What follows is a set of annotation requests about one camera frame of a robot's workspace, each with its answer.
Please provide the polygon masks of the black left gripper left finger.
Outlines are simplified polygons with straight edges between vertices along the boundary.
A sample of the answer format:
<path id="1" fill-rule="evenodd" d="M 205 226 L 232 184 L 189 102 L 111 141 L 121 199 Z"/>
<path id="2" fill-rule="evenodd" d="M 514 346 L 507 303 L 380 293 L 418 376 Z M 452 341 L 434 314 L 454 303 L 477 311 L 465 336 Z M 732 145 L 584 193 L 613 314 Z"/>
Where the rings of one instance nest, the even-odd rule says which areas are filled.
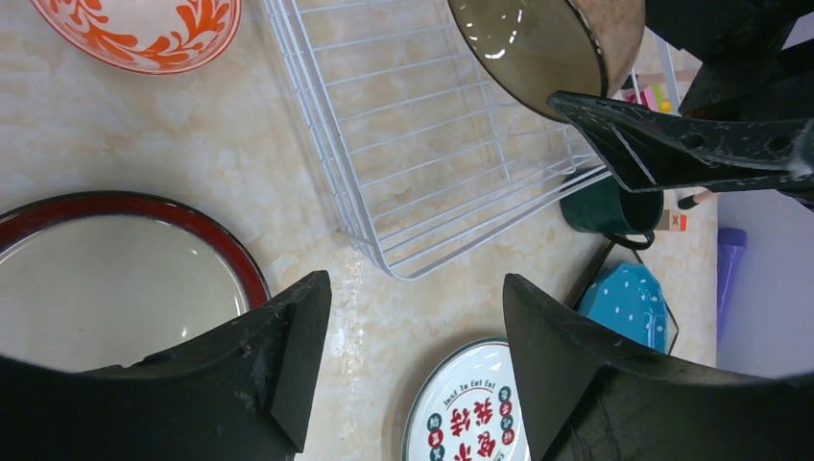
<path id="1" fill-rule="evenodd" d="M 1 361 L 5 460 L 291 460 L 305 448 L 332 301 L 325 270 L 130 367 Z"/>

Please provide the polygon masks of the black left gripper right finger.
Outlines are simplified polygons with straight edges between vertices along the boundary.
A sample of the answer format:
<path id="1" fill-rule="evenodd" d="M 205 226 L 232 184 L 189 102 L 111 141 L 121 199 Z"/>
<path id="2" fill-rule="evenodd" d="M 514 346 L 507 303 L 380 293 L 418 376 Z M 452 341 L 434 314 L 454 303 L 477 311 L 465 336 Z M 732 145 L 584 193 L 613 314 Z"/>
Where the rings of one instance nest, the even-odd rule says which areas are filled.
<path id="1" fill-rule="evenodd" d="M 642 346 L 526 278 L 504 322 L 535 460 L 809 460 L 813 376 L 748 376 Z"/>

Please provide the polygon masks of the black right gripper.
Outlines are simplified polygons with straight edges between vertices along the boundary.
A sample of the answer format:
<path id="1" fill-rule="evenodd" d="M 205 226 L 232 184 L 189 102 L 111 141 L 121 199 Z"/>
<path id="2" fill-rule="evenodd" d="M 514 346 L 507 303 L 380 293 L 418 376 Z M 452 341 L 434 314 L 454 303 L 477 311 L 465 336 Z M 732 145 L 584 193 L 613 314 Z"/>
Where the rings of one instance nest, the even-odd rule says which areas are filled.
<path id="1" fill-rule="evenodd" d="M 549 105 L 630 192 L 775 189 L 813 207 L 810 1 L 649 1 L 646 26 L 702 66 L 681 116 L 558 91 Z"/>

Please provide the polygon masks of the dark green mug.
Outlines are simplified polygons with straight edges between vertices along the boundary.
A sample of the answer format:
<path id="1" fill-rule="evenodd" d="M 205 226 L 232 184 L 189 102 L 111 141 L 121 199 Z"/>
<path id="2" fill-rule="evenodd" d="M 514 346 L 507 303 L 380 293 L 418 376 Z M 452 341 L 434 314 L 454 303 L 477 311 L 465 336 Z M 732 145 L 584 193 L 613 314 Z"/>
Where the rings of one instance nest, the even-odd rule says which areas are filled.
<path id="1" fill-rule="evenodd" d="M 630 192 L 606 178 L 562 198 L 560 209 L 565 223 L 577 232 L 601 234 L 616 245 L 645 251 L 655 243 L 664 194 Z"/>

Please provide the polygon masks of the white printed plate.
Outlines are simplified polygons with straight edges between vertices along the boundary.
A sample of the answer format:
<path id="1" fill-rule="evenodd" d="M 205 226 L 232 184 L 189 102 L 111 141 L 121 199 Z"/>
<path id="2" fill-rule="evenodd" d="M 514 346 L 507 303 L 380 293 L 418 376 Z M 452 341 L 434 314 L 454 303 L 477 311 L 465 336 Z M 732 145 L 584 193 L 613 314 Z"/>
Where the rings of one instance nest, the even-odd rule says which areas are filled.
<path id="1" fill-rule="evenodd" d="M 435 368 L 411 407 L 401 458 L 531 458 L 507 340 L 470 342 Z"/>

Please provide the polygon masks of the brown speckled bowl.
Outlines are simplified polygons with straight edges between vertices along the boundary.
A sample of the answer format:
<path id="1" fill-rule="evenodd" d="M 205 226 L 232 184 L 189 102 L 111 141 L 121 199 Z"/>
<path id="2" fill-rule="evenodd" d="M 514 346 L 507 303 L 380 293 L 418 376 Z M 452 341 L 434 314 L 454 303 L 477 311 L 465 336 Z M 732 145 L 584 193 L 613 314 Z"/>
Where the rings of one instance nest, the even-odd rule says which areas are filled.
<path id="1" fill-rule="evenodd" d="M 458 0 L 448 4 L 468 48 L 520 104 L 556 122 L 557 91 L 614 95 L 645 30 L 643 0 Z"/>

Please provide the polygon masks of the orange patterned bowl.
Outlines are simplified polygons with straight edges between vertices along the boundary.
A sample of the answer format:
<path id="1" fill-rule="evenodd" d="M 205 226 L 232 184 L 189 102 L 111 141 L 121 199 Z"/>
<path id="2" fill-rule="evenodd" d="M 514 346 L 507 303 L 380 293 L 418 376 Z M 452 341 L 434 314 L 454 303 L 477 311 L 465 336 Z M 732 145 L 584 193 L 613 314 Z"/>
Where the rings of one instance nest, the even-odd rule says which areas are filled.
<path id="1" fill-rule="evenodd" d="M 38 0 L 32 5 L 92 58 L 151 76 L 208 65 L 233 42 L 243 15 L 241 0 Z"/>

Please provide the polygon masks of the pink toy brick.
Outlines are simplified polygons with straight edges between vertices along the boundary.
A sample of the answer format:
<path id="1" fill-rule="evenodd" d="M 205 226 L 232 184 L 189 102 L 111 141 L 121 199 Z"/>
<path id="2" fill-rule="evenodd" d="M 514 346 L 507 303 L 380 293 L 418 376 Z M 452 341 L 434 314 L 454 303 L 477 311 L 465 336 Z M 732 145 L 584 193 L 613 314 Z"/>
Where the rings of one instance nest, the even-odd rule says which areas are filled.
<path id="1" fill-rule="evenodd" d="M 662 113 L 668 113 L 672 110 L 672 103 L 662 85 L 641 87 L 638 92 L 634 92 L 632 88 L 625 94 L 624 100 Z"/>

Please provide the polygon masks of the blue polka dot plate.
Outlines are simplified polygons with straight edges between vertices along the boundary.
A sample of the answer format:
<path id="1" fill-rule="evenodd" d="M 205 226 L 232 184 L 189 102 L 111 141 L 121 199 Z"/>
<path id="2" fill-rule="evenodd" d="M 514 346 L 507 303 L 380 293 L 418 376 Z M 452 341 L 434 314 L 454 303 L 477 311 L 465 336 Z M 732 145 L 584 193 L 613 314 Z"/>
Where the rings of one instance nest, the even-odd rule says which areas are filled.
<path id="1" fill-rule="evenodd" d="M 636 343 L 668 352 L 667 304 L 660 283 L 641 263 L 622 262 L 601 274 L 578 311 Z"/>

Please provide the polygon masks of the red rimmed round plate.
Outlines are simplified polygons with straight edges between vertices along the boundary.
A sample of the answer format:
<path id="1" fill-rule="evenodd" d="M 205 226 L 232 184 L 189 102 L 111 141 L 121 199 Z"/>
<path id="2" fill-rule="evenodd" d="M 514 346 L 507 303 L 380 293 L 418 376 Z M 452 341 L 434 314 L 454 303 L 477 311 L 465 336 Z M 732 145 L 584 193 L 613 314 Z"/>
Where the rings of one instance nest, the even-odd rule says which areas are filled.
<path id="1" fill-rule="evenodd" d="M 130 366 L 271 293 L 225 226 L 156 195 L 89 191 L 1 216 L 1 355 L 76 373 Z"/>

